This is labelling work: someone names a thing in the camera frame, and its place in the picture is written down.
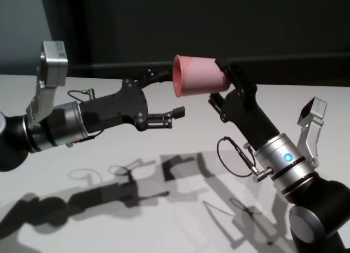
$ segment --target blue led light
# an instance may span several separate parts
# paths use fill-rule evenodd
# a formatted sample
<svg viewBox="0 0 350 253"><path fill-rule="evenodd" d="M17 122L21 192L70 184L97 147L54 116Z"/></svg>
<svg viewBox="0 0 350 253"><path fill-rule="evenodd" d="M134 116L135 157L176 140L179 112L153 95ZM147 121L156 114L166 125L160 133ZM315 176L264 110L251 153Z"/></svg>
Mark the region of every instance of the blue led light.
<svg viewBox="0 0 350 253"><path fill-rule="evenodd" d="M286 160L287 162L290 162L293 160L293 156L290 153L287 153L284 155L284 160Z"/></svg>

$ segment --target white table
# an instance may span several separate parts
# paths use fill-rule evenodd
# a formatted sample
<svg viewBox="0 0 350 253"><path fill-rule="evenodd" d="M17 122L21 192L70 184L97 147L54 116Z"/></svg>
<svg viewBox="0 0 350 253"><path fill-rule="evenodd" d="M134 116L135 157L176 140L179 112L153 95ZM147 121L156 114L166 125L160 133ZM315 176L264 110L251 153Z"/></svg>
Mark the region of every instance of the white table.
<svg viewBox="0 0 350 253"><path fill-rule="evenodd" d="M35 77L0 75L0 110L7 116L24 114L35 81ZM66 95L70 89L93 87L99 97L120 86L118 80L68 78L66 87L58 89L55 104L72 101ZM18 169L0 173L2 221L18 200L23 200L15 215L19 223L22 211L39 210L25 200L50 210L67 203L69 210L76 210L72 201L80 207L97 204L70 213L60 227L45 219L41 225L40 221L19 225L0 240L0 252L293 252L287 216L291 205L276 193L272 181L255 184L251 178L239 179L220 164L215 152L219 138L230 136L240 146L245 140L235 125L221 122L207 102L208 95L176 98L171 83L154 84L144 92L150 113L184 105L186 117L175 120L171 130L110 128L70 149L59 146L31 154ZM313 96L328 103L318 144L318 172L350 186L350 88L259 85L257 99L277 128L297 142L300 110ZM236 172L248 172L232 147L223 144L222 150ZM171 162L179 164L165 178L163 169ZM131 163L141 167L132 171L136 184L128 185L117 166ZM129 203L116 200L123 192L135 196ZM250 217L242 210L245 207L258 214ZM64 219L65 211L58 212ZM57 221L57 216L48 219ZM350 247L350 223L340 234Z"/></svg>

